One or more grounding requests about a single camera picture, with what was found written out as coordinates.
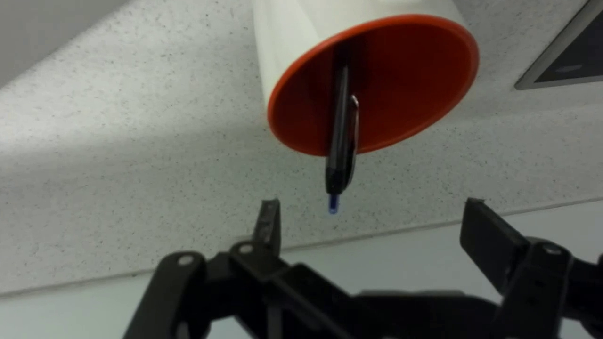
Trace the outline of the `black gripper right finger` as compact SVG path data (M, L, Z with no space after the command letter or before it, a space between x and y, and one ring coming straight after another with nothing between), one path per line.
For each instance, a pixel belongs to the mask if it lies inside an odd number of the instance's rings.
M522 235L482 200L464 205L460 245L501 296L499 339L558 339L565 318L603 339L603 267L565 247Z

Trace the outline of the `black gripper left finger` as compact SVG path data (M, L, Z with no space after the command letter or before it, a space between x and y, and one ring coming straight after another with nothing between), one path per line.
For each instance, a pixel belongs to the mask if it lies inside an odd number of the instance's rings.
M124 339L207 339L234 318L253 339L352 339L339 288L281 258L281 203L264 200L253 235L205 258L164 256Z

